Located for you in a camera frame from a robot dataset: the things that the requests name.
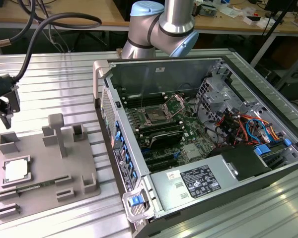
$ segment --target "wooden desk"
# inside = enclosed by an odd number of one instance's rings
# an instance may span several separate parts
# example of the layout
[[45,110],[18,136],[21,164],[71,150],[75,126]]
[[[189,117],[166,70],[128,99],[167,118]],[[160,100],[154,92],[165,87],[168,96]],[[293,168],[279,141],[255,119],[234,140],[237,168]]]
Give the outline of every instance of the wooden desk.
[[[231,0],[231,4],[237,4],[243,0]],[[248,1],[237,6],[244,8],[251,6],[256,8],[260,16],[264,16],[265,11]],[[120,15],[116,5],[112,0],[57,0],[47,5],[50,13],[60,12],[83,12],[99,17],[103,24],[97,30],[128,30],[128,22],[125,22]],[[37,10],[37,14],[43,17],[42,11]],[[5,0],[4,6],[0,8],[0,28],[23,28],[27,22],[28,15],[18,6],[9,0]],[[278,26],[272,34],[267,44],[261,49],[257,57],[259,60],[266,52],[276,36],[298,36],[298,27],[291,23],[292,18],[285,18],[285,22]],[[88,20],[69,18],[60,22],[69,24],[85,24]],[[263,29],[258,26],[250,26],[243,22],[242,17],[231,18],[218,12],[216,17],[196,16],[195,29],[200,33],[210,34],[239,34],[239,35],[261,35]]]

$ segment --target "black cable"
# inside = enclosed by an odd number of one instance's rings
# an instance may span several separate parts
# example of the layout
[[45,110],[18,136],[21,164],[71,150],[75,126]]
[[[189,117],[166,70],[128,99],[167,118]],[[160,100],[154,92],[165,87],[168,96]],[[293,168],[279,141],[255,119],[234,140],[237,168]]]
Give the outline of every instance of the black cable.
[[[13,0],[9,0],[9,1],[11,1],[11,2],[13,2],[13,3],[15,3],[15,4],[19,4],[18,2],[16,2],[16,1],[13,1]],[[47,4],[50,4],[50,3],[53,3],[53,2],[55,2],[55,1],[57,1],[57,0],[53,0],[53,1],[50,1],[50,2],[47,2],[47,3],[44,3],[44,5],[47,5]]]
[[256,5],[258,6],[258,7],[260,7],[261,9],[264,9],[265,10],[265,8],[264,7],[261,7],[259,4],[261,4],[260,2],[259,3],[257,3]]
[[[30,15],[31,12],[26,8],[26,6],[24,5],[24,3],[21,1],[21,3],[19,4],[21,6],[21,8],[28,14]],[[39,17],[37,14],[34,15],[34,19],[39,21],[39,22],[43,22],[44,19]],[[90,24],[90,25],[70,25],[70,24],[64,24],[64,23],[59,23],[59,22],[50,22],[50,25],[53,26],[59,26],[59,27],[63,27],[63,28],[71,28],[71,29],[90,29],[90,28],[95,28],[98,27],[99,24],[101,24],[101,20],[99,18],[97,18],[98,20],[93,20],[96,21],[98,23],[96,24]]]
[[32,2],[31,2],[31,12],[30,12],[30,17],[28,19],[28,22],[26,23],[26,25],[22,29],[22,31],[19,32],[19,34],[17,34],[16,36],[13,36],[12,38],[10,38],[11,44],[13,44],[14,42],[20,40],[23,37],[23,35],[30,29],[30,27],[33,23],[34,15],[35,15],[35,0],[32,0]]
[[[44,15],[46,16],[46,18],[48,18],[48,17],[49,17],[49,14],[48,14],[48,12],[47,12],[47,10],[46,10],[46,8],[45,8],[45,5],[44,5],[44,3],[43,3],[43,0],[37,0],[37,2],[38,2],[38,5],[40,6],[40,8],[42,9]],[[67,47],[67,49],[68,49],[68,52],[71,52],[70,49],[69,49],[69,46],[67,45],[67,43],[66,43],[66,41],[63,39],[63,37],[60,35],[60,33],[58,32],[58,30],[56,29],[56,27],[53,26],[53,28],[54,28],[54,30],[56,31],[56,33],[59,35],[59,37],[61,38],[61,40],[63,41],[63,43],[66,45],[66,47]],[[54,46],[55,46],[55,44],[58,44],[58,45],[61,47],[62,51],[65,52],[65,51],[63,50],[63,47],[62,47],[59,43],[54,42],[54,40],[52,39],[52,36],[51,36],[51,25],[49,25],[49,39],[50,39],[50,41],[52,41],[51,43],[52,43]]]
[[267,29],[267,27],[268,27],[268,25],[269,25],[270,19],[272,19],[272,15],[271,15],[271,14],[270,14],[270,16],[269,16],[269,19],[268,19],[267,25],[266,25],[266,27],[265,27],[265,30],[263,31],[263,34],[262,34],[262,36],[265,34],[265,31],[266,31],[266,29]]
[[274,32],[274,30],[276,29],[276,27],[282,21],[282,19],[284,18],[284,16],[288,12],[288,10],[292,7],[292,5],[295,3],[295,1],[297,1],[297,0],[290,1],[289,5],[285,8],[285,10],[282,12],[282,14],[280,14],[280,16],[278,17],[278,19],[276,20],[276,22],[274,23],[274,25],[272,26],[272,28],[270,28],[269,32],[265,36],[264,43],[261,45],[261,48],[263,47],[263,45],[265,44],[265,42],[268,40],[268,38],[272,35],[272,33]]
[[31,38],[22,68],[21,68],[20,72],[18,73],[18,75],[13,78],[14,83],[17,83],[24,76],[25,71],[29,66],[29,62],[30,62],[30,59],[32,56],[34,44],[35,44],[37,38],[39,37],[39,34],[41,33],[41,31],[44,29],[44,27],[46,27],[48,24],[51,24],[51,22],[53,22],[55,20],[59,20],[59,19],[63,19],[63,18],[83,18],[83,19],[87,19],[87,20],[91,20],[91,21],[96,21],[96,22],[98,22],[97,26],[100,26],[100,23],[101,23],[101,20],[96,16],[91,16],[91,15],[87,15],[84,13],[76,13],[76,12],[59,13],[59,14],[55,14],[53,16],[46,18],[38,26],[38,28],[35,30],[32,38]]

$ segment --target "white label sticker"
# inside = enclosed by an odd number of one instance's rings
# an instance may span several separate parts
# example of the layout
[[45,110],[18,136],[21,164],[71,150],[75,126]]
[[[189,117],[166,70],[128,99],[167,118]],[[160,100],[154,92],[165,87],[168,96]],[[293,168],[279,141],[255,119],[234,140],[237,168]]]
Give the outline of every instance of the white label sticker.
[[180,171],[179,170],[167,172],[166,174],[167,174],[169,180],[176,179],[176,178],[180,177]]
[[165,69],[165,67],[163,67],[163,68],[156,68],[155,69],[155,72],[156,73],[164,72],[164,69]]

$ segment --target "robotic arm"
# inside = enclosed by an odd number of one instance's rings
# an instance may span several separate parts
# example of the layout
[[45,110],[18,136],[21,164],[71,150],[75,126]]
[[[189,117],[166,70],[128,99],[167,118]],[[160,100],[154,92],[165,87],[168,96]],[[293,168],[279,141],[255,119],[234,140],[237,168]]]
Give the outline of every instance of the robotic arm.
[[11,128],[11,118],[13,113],[20,111],[18,87],[9,75],[0,77],[0,119],[6,129]]
[[193,2],[165,0],[165,7],[153,1],[134,3],[122,58],[154,58],[155,48],[170,57],[187,55],[199,36],[193,30]]

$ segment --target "blue latch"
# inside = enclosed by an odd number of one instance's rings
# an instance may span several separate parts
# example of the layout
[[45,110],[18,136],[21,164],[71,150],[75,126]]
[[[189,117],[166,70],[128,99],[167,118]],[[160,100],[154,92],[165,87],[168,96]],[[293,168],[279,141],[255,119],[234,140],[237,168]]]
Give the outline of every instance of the blue latch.
[[137,178],[137,173],[135,171],[133,171],[133,178],[136,179]]
[[121,132],[118,131],[117,134],[116,134],[116,136],[115,136],[116,140],[119,140],[120,139],[120,136],[121,136]]
[[129,202],[132,207],[145,203],[144,198],[141,195],[133,197],[132,199],[129,200]]
[[285,139],[284,140],[284,143],[287,145],[287,146],[291,146],[292,145],[292,142],[289,140],[289,139]]
[[134,168],[133,162],[131,162],[131,161],[129,162],[129,167],[130,167],[129,168],[130,170],[132,170]]
[[129,161],[130,161],[130,155],[126,153],[126,163],[129,163]]
[[262,154],[270,152],[270,149],[268,148],[267,145],[259,145],[256,147],[256,149],[254,151],[256,152],[256,154],[262,155]]

